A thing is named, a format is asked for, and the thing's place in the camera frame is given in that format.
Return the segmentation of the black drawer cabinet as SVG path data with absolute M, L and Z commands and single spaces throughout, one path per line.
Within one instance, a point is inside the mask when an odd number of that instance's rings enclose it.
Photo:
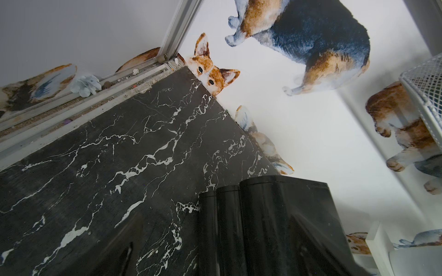
M 291 217 L 312 223 L 352 257 L 329 186 L 266 175 L 199 194 L 201 276 L 298 276 Z

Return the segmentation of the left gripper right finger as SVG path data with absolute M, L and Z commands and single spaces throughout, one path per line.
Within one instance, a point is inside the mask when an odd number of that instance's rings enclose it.
M 302 216 L 291 217 L 291 247 L 299 276 L 368 276 L 354 259 Z

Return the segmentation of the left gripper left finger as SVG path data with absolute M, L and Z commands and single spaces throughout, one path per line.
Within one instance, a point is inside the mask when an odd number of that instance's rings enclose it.
M 89 254 L 84 276 L 134 276 L 142 245 L 143 218 L 136 213 L 119 224 L 98 249 Z

